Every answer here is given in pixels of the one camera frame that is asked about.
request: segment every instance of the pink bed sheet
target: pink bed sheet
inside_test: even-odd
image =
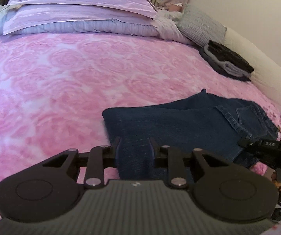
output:
[[[106,108],[170,102],[203,88],[255,101],[281,128],[280,112],[253,84],[217,74],[190,46],[108,33],[0,36],[0,181],[68,148],[106,144]],[[105,178],[119,177],[107,169]]]

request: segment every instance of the bed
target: bed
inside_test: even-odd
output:
[[[106,144],[106,108],[166,103],[203,88],[256,102],[281,137],[274,102],[253,83],[216,73],[191,45],[115,33],[0,36],[0,181],[68,148]],[[105,179],[119,179],[116,169]]]

